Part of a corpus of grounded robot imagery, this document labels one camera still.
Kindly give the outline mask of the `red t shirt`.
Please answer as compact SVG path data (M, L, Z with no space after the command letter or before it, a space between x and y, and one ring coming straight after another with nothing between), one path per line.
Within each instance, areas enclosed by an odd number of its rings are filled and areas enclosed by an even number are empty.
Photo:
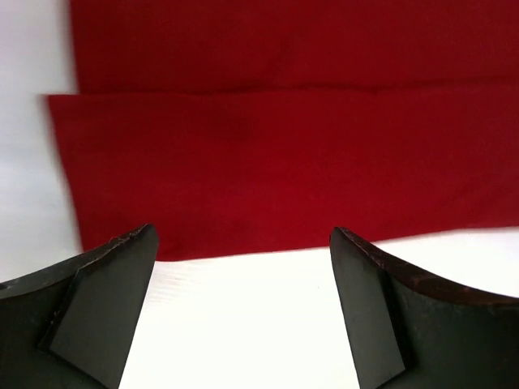
M86 250L162 260L518 224L515 1L70 1L49 111Z

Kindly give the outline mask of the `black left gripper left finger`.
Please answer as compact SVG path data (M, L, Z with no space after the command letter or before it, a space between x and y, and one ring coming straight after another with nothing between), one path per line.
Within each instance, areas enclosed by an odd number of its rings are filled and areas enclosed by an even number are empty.
M3 388L117 388L159 239L150 224L1 283Z

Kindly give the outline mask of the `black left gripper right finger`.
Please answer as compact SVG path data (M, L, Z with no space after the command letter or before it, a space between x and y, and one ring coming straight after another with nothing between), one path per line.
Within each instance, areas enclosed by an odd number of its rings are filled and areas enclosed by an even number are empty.
M332 270L362 388L515 388L518 300L437 276L348 229Z

